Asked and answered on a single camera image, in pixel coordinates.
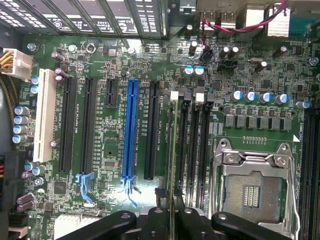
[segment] ram slot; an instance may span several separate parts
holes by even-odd
[[[188,113],[190,102],[184,101],[181,103],[180,123],[179,123],[179,137],[178,137],[178,156],[175,165],[175,188],[182,189],[184,183],[184,171],[187,158],[187,146],[185,140],[188,132]]]
[[[61,114],[61,136],[59,151],[59,172],[70,172],[73,159],[73,142],[77,98],[77,80],[64,80]]]
[[[201,144],[200,144],[200,157],[197,176],[197,189],[196,189],[196,208],[203,209],[205,198],[205,184],[206,184],[206,170],[207,170],[207,151],[208,151],[208,131],[210,121],[210,111],[212,105],[206,103],[203,105],[202,111],[202,124],[201,124]]]
[[[81,151],[81,173],[92,171],[92,158],[95,135],[96,98],[98,81],[91,77],[86,79],[86,93],[84,100],[82,151]]]
[[[134,162],[136,150],[136,132],[138,118],[138,96],[139,81],[130,79],[128,82],[125,127],[124,127],[124,144],[123,144],[123,161],[122,161],[122,178],[121,184],[125,186],[128,183],[129,191],[132,190],[132,181],[134,181]]]
[[[200,106],[193,104],[191,117],[190,151],[186,176],[186,206],[193,206],[195,190],[196,167],[199,160],[198,129],[200,123]]]
[[[146,180],[153,180],[155,177],[160,108],[159,94],[160,82],[150,82],[146,152],[144,162],[144,179]]]

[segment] pcie slot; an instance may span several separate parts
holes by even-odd
[[[192,207],[195,189],[196,166],[198,161],[198,128],[200,123],[199,106],[193,104],[191,117],[190,151],[186,177],[186,206]]]
[[[88,174],[92,171],[98,81],[91,77],[87,77],[85,80],[86,93],[84,100],[80,172]]]
[[[186,164],[187,146],[185,140],[187,139],[187,122],[190,103],[184,101],[181,103],[180,123],[179,123],[179,138],[178,138],[178,156],[175,167],[175,188],[182,189],[184,183],[184,171]]]
[[[160,82],[150,82],[149,110],[147,125],[147,140],[144,162],[144,179],[153,180],[155,177],[157,143],[158,143],[158,124],[159,124],[159,94]]]
[[[39,84],[34,130],[33,161],[44,163],[52,159],[50,141],[54,137],[57,81],[50,69],[39,70]]]
[[[138,118],[138,96],[139,81],[130,79],[128,81],[126,115],[124,127],[124,147],[122,161],[121,185],[132,191],[132,183],[135,180],[134,162],[136,150],[136,131]]]
[[[73,158],[74,126],[77,98],[77,80],[64,80],[61,116],[61,137],[59,152],[59,172],[70,172]]]

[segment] black pcie slot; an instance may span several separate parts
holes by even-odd
[[[156,170],[160,82],[150,82],[147,140],[144,162],[144,179],[153,180]]]
[[[59,172],[70,172],[73,158],[73,141],[77,98],[77,80],[64,80],[59,150]]]
[[[92,158],[94,148],[95,117],[97,85],[96,79],[86,79],[85,104],[83,114],[82,151],[80,172],[90,173],[92,171]]]
[[[187,179],[186,179],[186,206],[192,207],[193,195],[195,187],[196,177],[196,165],[198,161],[198,128],[200,121],[200,110],[198,106],[194,104],[192,106],[192,117],[191,117],[191,135],[190,135],[190,151],[187,168]]]
[[[182,189],[184,183],[184,171],[186,164],[186,143],[187,139],[187,121],[188,121],[188,110],[190,107],[189,102],[183,102],[181,104],[181,114],[180,114],[180,123],[179,123],[179,138],[178,138],[178,155],[175,165],[175,188]]]

